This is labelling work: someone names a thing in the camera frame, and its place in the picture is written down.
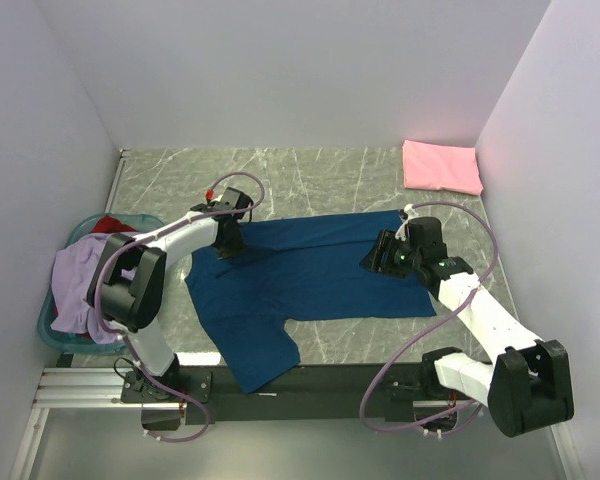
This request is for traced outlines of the folded pink t shirt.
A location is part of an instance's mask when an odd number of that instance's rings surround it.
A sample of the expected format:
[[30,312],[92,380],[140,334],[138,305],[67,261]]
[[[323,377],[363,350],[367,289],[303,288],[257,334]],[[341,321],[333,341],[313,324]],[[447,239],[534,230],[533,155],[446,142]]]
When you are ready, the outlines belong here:
[[483,192],[474,148],[405,140],[402,163],[406,189],[452,191],[473,196]]

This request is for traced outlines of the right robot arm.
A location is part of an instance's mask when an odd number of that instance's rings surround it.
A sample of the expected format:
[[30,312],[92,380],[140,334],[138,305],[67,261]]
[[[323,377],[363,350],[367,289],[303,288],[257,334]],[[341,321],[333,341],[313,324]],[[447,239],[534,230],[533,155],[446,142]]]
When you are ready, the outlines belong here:
[[456,347],[423,355],[418,392],[440,399],[458,392],[486,406],[508,437],[566,422],[574,416],[568,353],[519,323],[483,286],[472,267],[447,253],[434,218],[381,231],[363,269],[390,277],[415,276],[434,299],[455,313],[489,360],[471,359]]

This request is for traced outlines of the lavender t shirt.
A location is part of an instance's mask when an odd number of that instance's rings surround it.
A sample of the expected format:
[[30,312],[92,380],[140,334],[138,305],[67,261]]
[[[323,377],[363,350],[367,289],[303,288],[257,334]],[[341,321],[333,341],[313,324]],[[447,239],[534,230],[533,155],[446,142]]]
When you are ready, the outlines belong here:
[[103,330],[86,296],[105,244],[106,233],[91,233],[56,253],[51,290],[57,310],[51,329],[66,334],[88,334],[96,343],[112,344],[117,336]]

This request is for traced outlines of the right aluminium rail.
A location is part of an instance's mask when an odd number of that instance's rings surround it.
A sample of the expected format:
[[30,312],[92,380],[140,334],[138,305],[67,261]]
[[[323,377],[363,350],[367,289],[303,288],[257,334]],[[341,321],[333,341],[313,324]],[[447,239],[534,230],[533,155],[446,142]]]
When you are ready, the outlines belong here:
[[415,436],[410,469],[416,479],[584,479],[566,424],[520,437],[504,436],[483,411],[437,439]]

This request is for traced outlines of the black base beam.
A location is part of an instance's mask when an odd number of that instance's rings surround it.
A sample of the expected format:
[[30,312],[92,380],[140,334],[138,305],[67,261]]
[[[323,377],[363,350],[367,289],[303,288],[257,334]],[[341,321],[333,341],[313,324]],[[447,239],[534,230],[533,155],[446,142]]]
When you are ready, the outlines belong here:
[[[206,407],[214,423],[357,419],[363,394],[379,370],[378,364],[297,366],[245,394],[226,366],[183,366],[176,387]],[[418,363],[395,364],[374,389],[366,417],[411,422],[463,398],[443,387],[427,387]],[[159,391],[135,369],[125,374],[121,403],[142,406],[146,428],[175,430],[179,420],[205,423],[197,406]]]

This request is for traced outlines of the blue t shirt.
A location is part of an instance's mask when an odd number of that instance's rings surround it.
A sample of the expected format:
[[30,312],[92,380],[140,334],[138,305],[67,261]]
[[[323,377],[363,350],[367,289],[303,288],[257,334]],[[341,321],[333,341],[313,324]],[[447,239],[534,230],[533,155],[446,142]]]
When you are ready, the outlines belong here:
[[222,259],[211,247],[192,255],[189,295],[206,334],[240,389],[250,394],[300,362],[287,320],[432,317],[416,277],[371,273],[359,263],[395,211],[250,223],[245,251]]

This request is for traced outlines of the red t shirt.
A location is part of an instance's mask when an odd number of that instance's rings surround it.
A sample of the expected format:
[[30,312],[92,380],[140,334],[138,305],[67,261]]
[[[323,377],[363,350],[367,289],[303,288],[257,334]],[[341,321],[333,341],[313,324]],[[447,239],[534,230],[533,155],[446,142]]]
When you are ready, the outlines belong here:
[[90,234],[115,234],[127,232],[136,232],[136,229],[109,215],[99,218],[89,231]]

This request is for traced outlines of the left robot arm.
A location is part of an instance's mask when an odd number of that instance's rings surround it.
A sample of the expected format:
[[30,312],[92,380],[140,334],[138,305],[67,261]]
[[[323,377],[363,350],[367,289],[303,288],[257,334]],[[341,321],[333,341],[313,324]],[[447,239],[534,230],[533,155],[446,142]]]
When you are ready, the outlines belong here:
[[180,362],[158,321],[167,270],[182,258],[212,247],[223,256],[244,249],[242,213],[190,211],[180,219],[136,237],[107,240],[87,292],[103,328],[121,337],[144,389],[156,401],[173,399],[182,388]]

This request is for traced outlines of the teal laundry basket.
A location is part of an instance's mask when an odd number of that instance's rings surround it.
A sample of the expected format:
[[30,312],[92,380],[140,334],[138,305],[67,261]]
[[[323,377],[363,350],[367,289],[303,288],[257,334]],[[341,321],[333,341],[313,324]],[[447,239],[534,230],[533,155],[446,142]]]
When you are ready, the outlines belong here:
[[[69,235],[65,246],[68,247],[90,234],[102,218],[115,218],[139,232],[148,232],[161,228],[164,222],[149,214],[100,213],[92,215],[80,222]],[[122,342],[97,344],[87,334],[57,332],[51,328],[56,318],[56,307],[52,290],[48,289],[37,320],[37,333],[49,347],[66,354],[81,355],[114,355],[125,350]]]

